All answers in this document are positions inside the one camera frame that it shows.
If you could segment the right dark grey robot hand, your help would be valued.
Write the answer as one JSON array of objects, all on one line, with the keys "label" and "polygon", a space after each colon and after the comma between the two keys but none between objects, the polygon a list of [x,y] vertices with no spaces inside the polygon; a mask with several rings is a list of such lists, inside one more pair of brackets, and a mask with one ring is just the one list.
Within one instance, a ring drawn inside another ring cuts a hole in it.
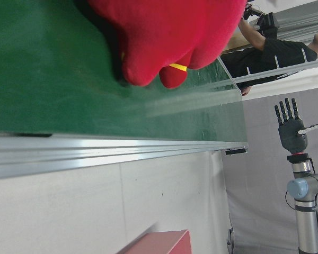
[{"label": "right dark grey robot hand", "polygon": [[308,146],[307,133],[318,129],[318,124],[304,126],[294,98],[280,101],[279,106],[275,105],[275,113],[282,147],[292,155],[302,153]]}]

